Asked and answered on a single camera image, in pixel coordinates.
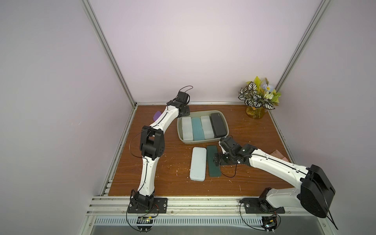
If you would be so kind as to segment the frosted clear pencil case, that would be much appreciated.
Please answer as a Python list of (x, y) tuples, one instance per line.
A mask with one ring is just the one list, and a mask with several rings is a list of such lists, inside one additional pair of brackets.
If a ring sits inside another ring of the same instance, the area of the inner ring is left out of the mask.
[(191, 117), (182, 118), (182, 132), (184, 141), (193, 141), (193, 126)]
[(214, 139), (214, 131), (212, 128), (212, 123), (209, 116), (201, 116), (201, 125), (204, 132), (204, 137), (206, 140), (208, 139)]

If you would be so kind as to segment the dark green pencil case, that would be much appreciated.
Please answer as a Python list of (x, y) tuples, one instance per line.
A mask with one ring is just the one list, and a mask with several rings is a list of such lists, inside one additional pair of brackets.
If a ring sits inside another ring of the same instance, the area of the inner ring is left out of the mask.
[(218, 154), (217, 146), (207, 146), (207, 162), (209, 168), (209, 176), (210, 177), (220, 177), (221, 171), (219, 166), (216, 165), (216, 155)]

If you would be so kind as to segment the grey-green plastic storage box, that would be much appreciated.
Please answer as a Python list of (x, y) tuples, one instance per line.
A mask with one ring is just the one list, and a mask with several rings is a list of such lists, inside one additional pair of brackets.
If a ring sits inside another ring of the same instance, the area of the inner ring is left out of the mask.
[[(187, 116), (187, 117), (191, 117), (191, 118), (195, 118), (195, 117), (199, 117), (200, 118), (201, 116), (209, 116), (210, 117), (210, 115), (212, 113), (220, 113), (220, 115), (222, 116), (222, 119), (223, 119), (223, 121), (225, 123), (225, 127), (227, 129), (227, 135), (225, 137), (229, 136), (229, 127), (228, 127), (227, 120), (226, 120), (224, 114), (222, 112), (218, 111), (218, 110), (207, 110), (207, 111), (191, 112), (190, 115)], [(202, 141), (194, 141), (194, 140), (193, 141), (184, 141), (183, 140), (183, 136), (182, 136), (182, 133), (183, 133), (182, 132), (182, 117), (180, 117), (180, 118), (177, 119), (177, 132), (178, 132), (179, 139), (183, 143), (185, 143), (187, 145), (218, 142), (221, 139), (221, 138), (215, 138), (214, 137), (214, 139), (208, 139), (208, 140), (205, 139), (205, 140), (202, 140)]]

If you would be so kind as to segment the teal ribbed pencil case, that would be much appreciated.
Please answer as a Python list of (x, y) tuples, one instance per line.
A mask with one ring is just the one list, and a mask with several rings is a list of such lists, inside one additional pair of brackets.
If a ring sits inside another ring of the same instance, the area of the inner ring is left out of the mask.
[(192, 118), (192, 128), (194, 141), (205, 140), (204, 130), (202, 127), (201, 119), (199, 117)]

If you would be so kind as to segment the dark grey pencil case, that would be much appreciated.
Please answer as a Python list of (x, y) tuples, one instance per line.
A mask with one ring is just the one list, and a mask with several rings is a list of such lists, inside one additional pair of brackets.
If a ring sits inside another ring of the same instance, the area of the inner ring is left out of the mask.
[(227, 135), (227, 129), (220, 113), (212, 113), (210, 115), (211, 125), (215, 138), (222, 138)]

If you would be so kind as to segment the pale blue white pencil case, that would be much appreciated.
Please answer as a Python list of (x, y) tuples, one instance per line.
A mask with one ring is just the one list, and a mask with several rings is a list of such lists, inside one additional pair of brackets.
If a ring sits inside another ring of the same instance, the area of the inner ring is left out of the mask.
[(206, 178), (207, 149), (194, 147), (192, 152), (190, 179), (203, 182)]

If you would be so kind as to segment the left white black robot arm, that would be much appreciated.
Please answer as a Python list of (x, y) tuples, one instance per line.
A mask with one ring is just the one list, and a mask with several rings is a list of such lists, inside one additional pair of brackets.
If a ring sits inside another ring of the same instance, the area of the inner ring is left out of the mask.
[(165, 110), (149, 126), (140, 132), (140, 151), (143, 162), (141, 181), (137, 191), (131, 193), (131, 205), (150, 211), (154, 206), (155, 175), (159, 158), (165, 151), (165, 132), (179, 117), (190, 114), (190, 95), (179, 91), (177, 96), (166, 103)]

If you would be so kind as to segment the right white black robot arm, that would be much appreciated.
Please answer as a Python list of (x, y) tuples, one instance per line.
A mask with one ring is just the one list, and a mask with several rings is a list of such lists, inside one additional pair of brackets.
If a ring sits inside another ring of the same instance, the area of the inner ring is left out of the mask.
[(222, 137), (219, 145), (222, 153), (214, 156), (216, 166), (258, 168), (292, 186), (289, 189), (266, 188), (259, 198), (245, 199), (245, 208), (250, 213), (273, 213), (291, 207), (303, 208), (319, 218), (330, 215), (335, 189), (319, 166), (306, 167), (284, 161), (250, 144), (241, 146), (231, 136)]

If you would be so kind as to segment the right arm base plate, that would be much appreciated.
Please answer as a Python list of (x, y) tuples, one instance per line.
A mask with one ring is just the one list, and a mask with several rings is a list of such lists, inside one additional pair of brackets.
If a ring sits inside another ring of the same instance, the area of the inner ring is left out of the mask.
[(247, 214), (272, 214), (272, 213), (286, 213), (284, 207), (275, 208), (264, 199), (259, 198), (244, 198), (240, 202), (244, 204)]

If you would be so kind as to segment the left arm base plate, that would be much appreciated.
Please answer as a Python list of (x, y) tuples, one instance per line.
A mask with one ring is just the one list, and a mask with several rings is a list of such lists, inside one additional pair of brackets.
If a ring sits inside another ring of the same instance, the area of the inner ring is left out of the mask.
[(128, 213), (166, 213), (168, 206), (168, 199), (157, 197), (152, 198), (150, 201), (144, 203), (141, 200), (131, 198), (129, 207), (127, 209)]

